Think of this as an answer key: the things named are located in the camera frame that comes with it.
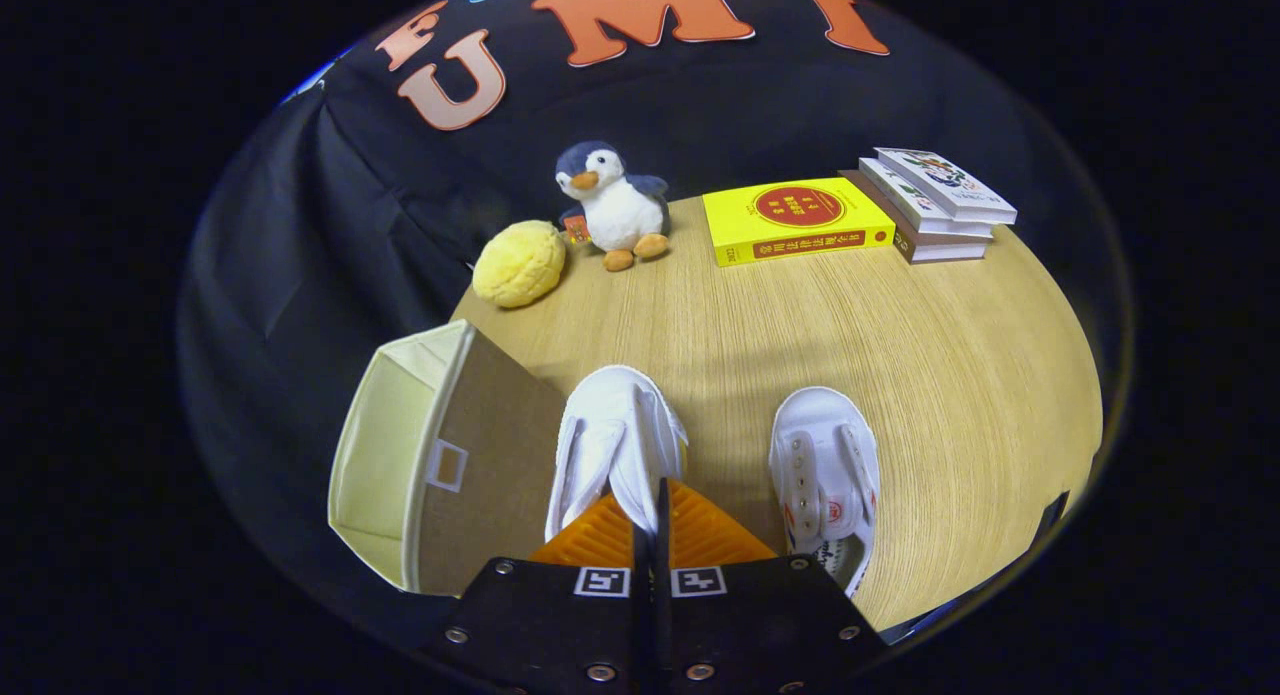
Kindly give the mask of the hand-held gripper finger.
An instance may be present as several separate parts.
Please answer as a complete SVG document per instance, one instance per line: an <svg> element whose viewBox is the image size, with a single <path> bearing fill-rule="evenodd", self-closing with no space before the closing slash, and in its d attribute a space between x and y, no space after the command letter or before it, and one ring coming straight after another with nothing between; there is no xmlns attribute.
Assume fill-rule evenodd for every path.
<svg viewBox="0 0 1280 695"><path fill-rule="evenodd" d="M530 557L490 559L430 657L490 694L639 694L652 682L648 555L607 495Z"/></svg>
<svg viewBox="0 0 1280 695"><path fill-rule="evenodd" d="M781 555L663 477L655 653L672 694L832 694L890 645L813 555Z"/></svg>

